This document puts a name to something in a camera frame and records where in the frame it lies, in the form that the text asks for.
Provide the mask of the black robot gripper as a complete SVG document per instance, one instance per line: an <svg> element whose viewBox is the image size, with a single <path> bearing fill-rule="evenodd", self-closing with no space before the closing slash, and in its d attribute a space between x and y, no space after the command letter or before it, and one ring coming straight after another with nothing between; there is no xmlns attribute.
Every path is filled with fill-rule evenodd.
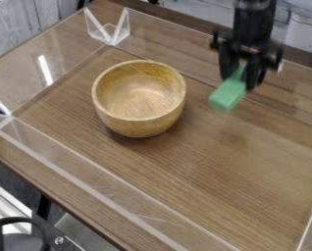
<svg viewBox="0 0 312 251"><path fill-rule="evenodd" d="M266 67L277 69L281 63L281 47L271 46L277 0L234 0L232 6L231 30L212 31L210 47L218 50L222 79L231 76L240 58L250 59L243 80L251 91L263 81Z"/></svg>

